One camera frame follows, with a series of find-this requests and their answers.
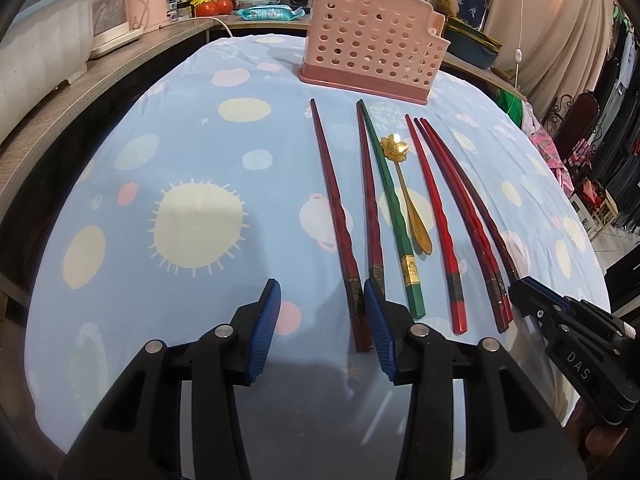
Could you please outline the bright red chopstick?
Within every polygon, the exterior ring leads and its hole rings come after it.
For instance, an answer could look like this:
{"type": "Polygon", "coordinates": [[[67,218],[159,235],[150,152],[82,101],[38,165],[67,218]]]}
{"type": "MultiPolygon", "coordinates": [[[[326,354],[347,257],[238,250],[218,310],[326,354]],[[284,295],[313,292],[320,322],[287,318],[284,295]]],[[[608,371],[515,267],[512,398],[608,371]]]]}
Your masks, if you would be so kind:
{"type": "Polygon", "coordinates": [[[468,331],[469,327],[468,318],[466,317],[458,259],[454,253],[454,242],[452,241],[449,233],[448,221],[444,208],[442,208],[442,199],[440,198],[434,174],[431,170],[430,164],[428,163],[424,148],[422,148],[421,141],[419,140],[418,133],[416,132],[416,126],[408,114],[405,114],[405,120],[410,132],[412,143],[416,149],[416,154],[418,155],[425,185],[432,204],[440,252],[442,253],[442,264],[444,265],[448,288],[451,330],[455,335],[462,335],[468,331]]]}

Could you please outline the gold flower spoon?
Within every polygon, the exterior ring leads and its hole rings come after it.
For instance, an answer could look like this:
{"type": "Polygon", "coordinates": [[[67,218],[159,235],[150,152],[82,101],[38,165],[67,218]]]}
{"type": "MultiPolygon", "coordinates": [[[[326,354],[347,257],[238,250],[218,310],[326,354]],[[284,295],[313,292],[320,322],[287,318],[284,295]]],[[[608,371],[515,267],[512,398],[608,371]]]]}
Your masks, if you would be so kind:
{"type": "Polygon", "coordinates": [[[416,242],[416,247],[419,248],[420,254],[429,256],[433,251],[432,240],[428,235],[427,229],[424,226],[416,206],[414,206],[400,166],[400,164],[407,159],[409,145],[405,141],[401,140],[399,134],[392,133],[389,136],[382,137],[381,146],[384,156],[394,164],[401,193],[405,199],[411,235],[413,240],[416,242]]]}

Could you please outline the dark red chopstick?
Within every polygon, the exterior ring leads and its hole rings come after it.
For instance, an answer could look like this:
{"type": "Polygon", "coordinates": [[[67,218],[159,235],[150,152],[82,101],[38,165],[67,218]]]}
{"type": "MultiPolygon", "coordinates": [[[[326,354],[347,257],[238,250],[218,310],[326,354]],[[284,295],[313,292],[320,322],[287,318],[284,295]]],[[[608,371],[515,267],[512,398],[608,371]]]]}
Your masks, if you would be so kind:
{"type": "Polygon", "coordinates": [[[369,352],[373,348],[371,332],[364,308],[362,285],[360,281],[357,261],[352,252],[352,238],[347,229],[346,214],[341,202],[340,188],[337,184],[331,154],[326,143],[326,135],[322,126],[317,102],[310,100],[314,133],[316,134],[318,150],[321,160],[323,177],[326,181],[328,201],[331,211],[338,258],[345,286],[349,321],[352,326],[352,338],[357,352],[369,352]]]}
{"type": "Polygon", "coordinates": [[[457,169],[454,168],[451,157],[446,153],[431,125],[425,119],[414,118],[413,121],[430,148],[458,206],[466,232],[468,232],[477,261],[480,264],[497,330],[500,334],[505,333],[513,320],[513,314],[497,260],[490,247],[482,222],[478,218],[472,198],[469,196],[457,169]]]}
{"type": "Polygon", "coordinates": [[[361,170],[364,191],[364,213],[366,214],[367,248],[369,278],[378,283],[382,294],[385,294],[384,260],[381,245],[380,222],[378,222],[378,204],[375,199],[374,179],[369,151],[366,123],[360,103],[356,104],[361,170]]]}

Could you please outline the dark maroon chopstick rightmost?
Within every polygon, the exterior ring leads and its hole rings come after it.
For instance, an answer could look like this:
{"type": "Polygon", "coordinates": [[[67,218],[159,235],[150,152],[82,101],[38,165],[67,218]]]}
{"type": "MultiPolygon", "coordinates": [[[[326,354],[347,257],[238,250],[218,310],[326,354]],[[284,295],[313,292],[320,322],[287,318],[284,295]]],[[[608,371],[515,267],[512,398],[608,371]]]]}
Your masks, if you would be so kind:
{"type": "Polygon", "coordinates": [[[498,230],[498,226],[496,225],[496,222],[491,217],[491,214],[489,213],[489,210],[485,205],[484,200],[480,197],[480,193],[477,192],[477,189],[472,183],[471,179],[468,177],[466,172],[460,166],[459,162],[454,157],[454,154],[451,153],[446,143],[437,134],[433,126],[425,118],[421,118],[420,123],[424,125],[428,133],[431,133],[434,136],[435,140],[438,142],[440,147],[444,150],[446,157],[448,159],[448,162],[450,162],[450,165],[454,167],[454,171],[456,172],[460,181],[463,183],[466,189],[466,192],[468,192],[469,196],[471,197],[471,200],[473,201],[475,208],[477,209],[478,213],[483,219],[484,225],[488,229],[488,232],[491,236],[492,241],[494,242],[494,245],[498,249],[498,253],[502,260],[503,266],[506,269],[506,274],[508,274],[509,281],[510,282],[517,281],[520,278],[518,269],[516,268],[514,260],[510,252],[508,251],[508,248],[506,248],[506,242],[501,236],[498,230]]]}

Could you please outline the green chopstick beside spoon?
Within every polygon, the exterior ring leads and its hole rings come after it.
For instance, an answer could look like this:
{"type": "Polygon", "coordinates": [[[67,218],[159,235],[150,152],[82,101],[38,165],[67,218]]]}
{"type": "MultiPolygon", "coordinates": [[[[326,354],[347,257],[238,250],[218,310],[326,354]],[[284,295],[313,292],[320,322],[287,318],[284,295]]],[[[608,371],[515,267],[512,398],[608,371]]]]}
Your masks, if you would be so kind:
{"type": "Polygon", "coordinates": [[[357,110],[363,118],[376,164],[378,165],[378,172],[380,173],[388,211],[390,212],[390,223],[392,224],[394,232],[402,278],[404,279],[408,308],[411,316],[415,320],[420,320],[420,318],[424,318],[426,312],[420,276],[418,267],[416,266],[416,257],[414,256],[410,238],[407,234],[405,218],[401,213],[400,203],[395,193],[394,182],[383,153],[381,140],[375,132],[373,122],[363,99],[357,102],[357,110]]]}

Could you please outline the blue dotted tablecloth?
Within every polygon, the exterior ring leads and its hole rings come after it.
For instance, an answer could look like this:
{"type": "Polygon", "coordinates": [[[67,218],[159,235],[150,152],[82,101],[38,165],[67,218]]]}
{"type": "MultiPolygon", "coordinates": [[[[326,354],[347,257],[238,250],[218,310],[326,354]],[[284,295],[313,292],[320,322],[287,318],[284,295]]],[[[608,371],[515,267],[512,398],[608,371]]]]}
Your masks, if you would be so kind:
{"type": "MultiPolygon", "coordinates": [[[[73,186],[36,279],[25,367],[40,429],[67,452],[144,342],[181,344],[254,300],[267,278],[283,309],[256,393],[241,393],[248,450],[273,460],[399,448],[406,388],[356,356],[310,100],[336,170],[360,275],[366,218],[355,92],[303,84],[303,39],[224,38],[160,78],[115,126],[73,186]]],[[[485,93],[440,73],[426,105],[364,96],[379,136],[409,141],[401,163],[437,231],[405,114],[425,117],[485,201],[516,270],[608,307],[598,259],[524,132],[485,93]]],[[[562,422],[577,393],[533,326],[498,335],[482,271],[442,177],[462,263],[465,342],[498,336],[562,422]]]]}

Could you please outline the dark red chopstick far left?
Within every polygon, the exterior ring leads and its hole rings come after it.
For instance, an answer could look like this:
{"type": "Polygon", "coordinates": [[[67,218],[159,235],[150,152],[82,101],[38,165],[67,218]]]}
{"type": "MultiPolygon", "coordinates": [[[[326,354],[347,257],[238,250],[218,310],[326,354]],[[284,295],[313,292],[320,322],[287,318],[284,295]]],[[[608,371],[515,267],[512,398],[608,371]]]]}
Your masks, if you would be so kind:
{"type": "Polygon", "coordinates": [[[352,252],[352,238],[347,229],[346,214],[341,202],[340,188],[337,184],[331,154],[326,143],[326,135],[322,126],[317,102],[310,100],[314,133],[316,134],[318,150],[321,160],[323,177],[326,181],[328,201],[331,211],[338,258],[345,286],[349,321],[352,326],[352,338],[357,352],[369,352],[373,348],[371,332],[364,308],[362,285],[360,281],[357,261],[352,252]]]}

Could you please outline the dark teal bowl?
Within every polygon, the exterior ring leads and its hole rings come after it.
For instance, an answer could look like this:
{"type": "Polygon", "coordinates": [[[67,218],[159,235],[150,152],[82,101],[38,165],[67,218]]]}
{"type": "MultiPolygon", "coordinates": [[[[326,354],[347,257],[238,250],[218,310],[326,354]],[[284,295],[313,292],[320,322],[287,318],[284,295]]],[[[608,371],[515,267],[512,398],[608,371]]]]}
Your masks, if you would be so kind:
{"type": "Polygon", "coordinates": [[[502,44],[464,21],[450,16],[446,19],[444,37],[449,41],[448,51],[481,70],[494,65],[502,44]]]}

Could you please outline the beige hanging cloth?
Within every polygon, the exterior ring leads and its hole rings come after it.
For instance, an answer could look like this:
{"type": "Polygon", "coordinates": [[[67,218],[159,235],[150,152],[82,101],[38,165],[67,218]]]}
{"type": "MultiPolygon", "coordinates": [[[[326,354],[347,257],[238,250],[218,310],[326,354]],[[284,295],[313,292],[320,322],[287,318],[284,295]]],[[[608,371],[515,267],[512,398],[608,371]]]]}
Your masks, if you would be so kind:
{"type": "Polygon", "coordinates": [[[557,96],[592,90],[611,43],[614,0],[490,0],[483,32],[495,66],[543,115],[557,96]]]}

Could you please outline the pink perforated utensil holder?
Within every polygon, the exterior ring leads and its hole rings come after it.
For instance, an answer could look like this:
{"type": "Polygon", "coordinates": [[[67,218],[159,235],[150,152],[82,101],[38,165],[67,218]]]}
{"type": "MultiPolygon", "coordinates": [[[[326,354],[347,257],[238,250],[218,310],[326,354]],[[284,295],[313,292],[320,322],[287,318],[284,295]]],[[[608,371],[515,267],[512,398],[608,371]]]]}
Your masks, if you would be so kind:
{"type": "Polygon", "coordinates": [[[424,105],[449,47],[424,0],[314,0],[299,79],[424,105]]]}

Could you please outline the blue wet wipes pack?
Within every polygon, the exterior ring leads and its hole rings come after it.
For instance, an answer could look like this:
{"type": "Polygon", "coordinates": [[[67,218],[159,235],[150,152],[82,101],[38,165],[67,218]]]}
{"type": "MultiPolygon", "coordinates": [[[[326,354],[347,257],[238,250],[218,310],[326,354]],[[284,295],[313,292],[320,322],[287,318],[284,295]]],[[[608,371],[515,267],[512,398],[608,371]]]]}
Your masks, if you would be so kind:
{"type": "Polygon", "coordinates": [[[286,4],[266,4],[265,6],[251,6],[235,12],[244,21],[276,21],[292,22],[306,15],[304,8],[292,9],[286,4]]]}

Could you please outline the white dish rack bin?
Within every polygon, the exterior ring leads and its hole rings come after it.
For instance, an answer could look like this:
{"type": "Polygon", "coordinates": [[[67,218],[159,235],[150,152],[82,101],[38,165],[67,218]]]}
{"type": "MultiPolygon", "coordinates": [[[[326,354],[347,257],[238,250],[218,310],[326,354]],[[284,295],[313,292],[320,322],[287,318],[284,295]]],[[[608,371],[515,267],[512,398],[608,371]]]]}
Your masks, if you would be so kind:
{"type": "Polygon", "coordinates": [[[93,0],[41,0],[17,14],[1,41],[1,137],[62,81],[87,70],[93,0]]]}

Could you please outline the glass food container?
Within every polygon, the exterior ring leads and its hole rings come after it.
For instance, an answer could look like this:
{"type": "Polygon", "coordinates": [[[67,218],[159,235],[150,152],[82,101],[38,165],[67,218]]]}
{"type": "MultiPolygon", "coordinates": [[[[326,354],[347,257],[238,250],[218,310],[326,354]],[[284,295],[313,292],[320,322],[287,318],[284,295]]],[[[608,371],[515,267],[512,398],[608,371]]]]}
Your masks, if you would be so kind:
{"type": "Polygon", "coordinates": [[[235,0],[235,9],[248,9],[254,8],[254,6],[271,6],[272,4],[279,4],[280,0],[235,0]]]}

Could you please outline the red tomato right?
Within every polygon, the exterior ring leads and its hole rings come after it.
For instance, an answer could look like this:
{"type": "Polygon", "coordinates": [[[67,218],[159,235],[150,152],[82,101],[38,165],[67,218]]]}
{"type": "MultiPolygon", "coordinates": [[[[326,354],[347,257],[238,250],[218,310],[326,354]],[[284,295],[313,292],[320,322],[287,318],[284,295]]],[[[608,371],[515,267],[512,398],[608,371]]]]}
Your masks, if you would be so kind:
{"type": "Polygon", "coordinates": [[[229,15],[234,10],[232,0],[217,0],[216,9],[219,15],[229,15]]]}

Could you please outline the red tomato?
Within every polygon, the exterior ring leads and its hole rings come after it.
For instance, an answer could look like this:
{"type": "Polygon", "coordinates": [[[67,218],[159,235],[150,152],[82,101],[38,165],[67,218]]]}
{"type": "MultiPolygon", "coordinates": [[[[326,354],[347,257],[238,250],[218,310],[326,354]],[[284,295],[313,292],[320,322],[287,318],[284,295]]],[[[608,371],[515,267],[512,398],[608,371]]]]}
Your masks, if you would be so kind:
{"type": "Polygon", "coordinates": [[[232,0],[217,0],[216,9],[219,15],[229,15],[234,10],[232,0]]]}
{"type": "Polygon", "coordinates": [[[217,3],[213,1],[202,2],[194,8],[194,11],[197,18],[216,16],[218,14],[217,3]]]}

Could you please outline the white small appliance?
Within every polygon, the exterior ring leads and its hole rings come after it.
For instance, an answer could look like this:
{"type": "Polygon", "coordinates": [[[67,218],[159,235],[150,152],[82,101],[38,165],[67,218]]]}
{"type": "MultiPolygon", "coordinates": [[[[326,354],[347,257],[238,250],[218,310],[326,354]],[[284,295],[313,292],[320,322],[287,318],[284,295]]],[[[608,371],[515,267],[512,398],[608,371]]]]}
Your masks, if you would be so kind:
{"type": "Polygon", "coordinates": [[[128,13],[128,0],[92,0],[93,40],[90,60],[138,40],[143,30],[134,29],[128,13]]]}

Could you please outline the red tomato left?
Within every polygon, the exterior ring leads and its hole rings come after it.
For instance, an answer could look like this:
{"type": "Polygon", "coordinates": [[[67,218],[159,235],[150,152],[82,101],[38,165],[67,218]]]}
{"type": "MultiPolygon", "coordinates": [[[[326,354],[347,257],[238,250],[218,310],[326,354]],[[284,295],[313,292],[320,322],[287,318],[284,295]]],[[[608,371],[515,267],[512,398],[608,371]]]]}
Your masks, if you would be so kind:
{"type": "Polygon", "coordinates": [[[216,16],[218,14],[217,3],[213,1],[202,2],[194,8],[194,11],[197,18],[216,16]]]}

